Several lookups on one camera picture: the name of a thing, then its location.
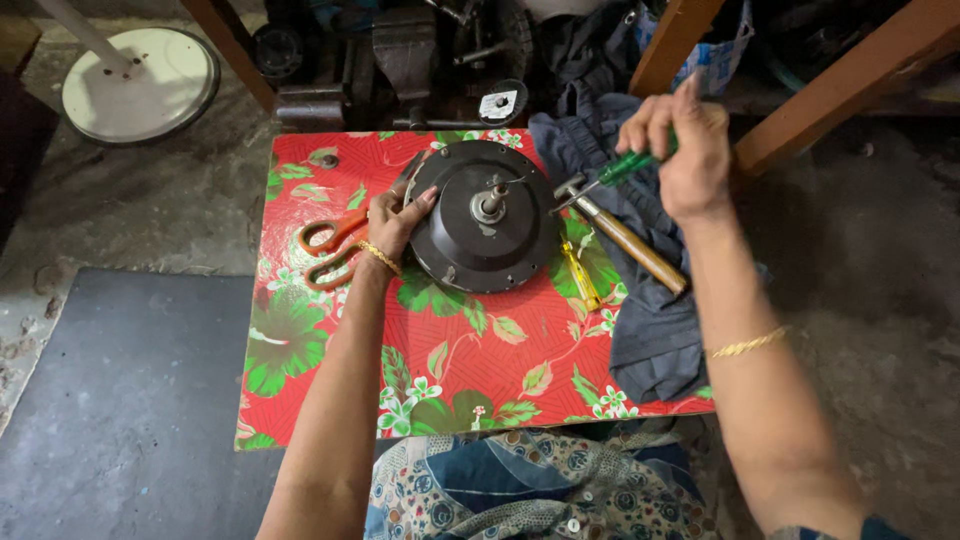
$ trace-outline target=concrete floor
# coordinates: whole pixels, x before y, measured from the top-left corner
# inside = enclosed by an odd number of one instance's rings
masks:
[[[51,29],[28,88],[59,108],[79,52]],[[80,266],[252,274],[273,133],[226,65],[210,110],[159,144],[105,150],[60,126],[0,258],[0,428]],[[856,119],[738,199],[842,452],[876,512],[917,538],[951,537],[960,500],[958,196],[960,138]],[[734,497],[729,471],[710,481]],[[742,505],[720,506],[728,537],[756,534]]]

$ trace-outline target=hand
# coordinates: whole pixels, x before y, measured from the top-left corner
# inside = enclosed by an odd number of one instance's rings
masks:
[[[723,107],[701,104],[696,88],[699,72],[688,77],[673,95],[650,96],[620,128],[617,153],[641,152],[650,145],[659,160],[667,156],[673,126],[677,153],[660,166],[663,209],[682,229],[696,222],[732,215],[728,190],[731,151],[728,116]]]
[[[430,187],[416,200],[401,209],[402,193],[407,183],[395,184],[370,200],[367,241],[393,262],[399,262],[403,248],[410,240],[410,232],[437,200],[437,187]]]

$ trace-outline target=green screwdriver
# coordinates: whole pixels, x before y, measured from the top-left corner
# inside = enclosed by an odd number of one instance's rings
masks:
[[[669,135],[669,142],[668,142],[668,148],[667,148],[667,156],[672,156],[674,152],[677,151],[677,147],[679,146],[679,144],[677,143],[677,134],[673,132],[673,128],[669,130],[668,135]],[[559,212],[562,209],[565,209],[566,207],[573,204],[574,201],[583,197],[584,195],[587,194],[588,191],[590,191],[591,189],[594,189],[600,184],[610,186],[610,187],[616,187],[618,185],[621,185],[624,182],[626,182],[628,174],[636,172],[655,161],[659,162],[659,160],[657,160],[657,158],[654,158],[654,155],[651,154],[649,150],[640,152],[639,154],[634,152],[633,150],[628,150],[626,153],[623,154],[623,156],[620,156],[616,161],[608,165],[605,165],[602,169],[600,169],[597,172],[596,180],[587,184],[587,186],[581,189],[579,193],[577,193],[573,197],[570,197],[558,207],[550,210],[549,213],[552,215]]]

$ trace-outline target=red table cover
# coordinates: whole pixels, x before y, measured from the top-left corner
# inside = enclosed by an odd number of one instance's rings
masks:
[[[466,139],[516,148],[540,168],[526,130],[282,135],[268,173],[260,256],[236,450],[286,446],[307,388],[336,332],[349,288],[322,293],[303,282],[319,260],[298,231],[336,218],[385,191],[417,151]],[[333,169],[321,158],[336,155]],[[607,371],[626,289],[593,231],[563,218],[598,293],[587,313],[563,260],[524,285],[471,295],[442,286],[414,262],[387,293],[377,436],[552,426],[598,419],[713,410],[709,387],[677,402],[634,404]],[[350,399],[344,388],[343,399]]]

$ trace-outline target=gold bangle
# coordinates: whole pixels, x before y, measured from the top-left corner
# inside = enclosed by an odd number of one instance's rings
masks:
[[[711,358],[717,358],[719,356],[737,356],[742,355],[753,349],[763,347],[768,343],[773,343],[779,339],[783,339],[786,335],[786,327],[780,327],[770,333],[758,337],[757,339],[751,339],[750,341],[741,341],[740,343],[733,343],[722,349],[717,349],[710,355]]]
[[[360,240],[359,242],[357,242],[357,245],[360,246],[361,248],[369,251],[370,253],[376,255],[377,258],[379,258],[380,260],[382,260],[384,264],[386,264],[387,266],[389,266],[390,269],[394,271],[394,274],[396,274],[396,276],[397,276],[398,278],[402,275],[401,272],[400,272],[400,267],[397,266],[395,262],[393,262],[392,260],[390,260],[389,257],[383,255],[383,252],[382,252],[382,251],[380,251],[380,250],[376,249],[375,247],[373,247],[373,244],[371,244],[371,243],[368,242],[367,240]]]

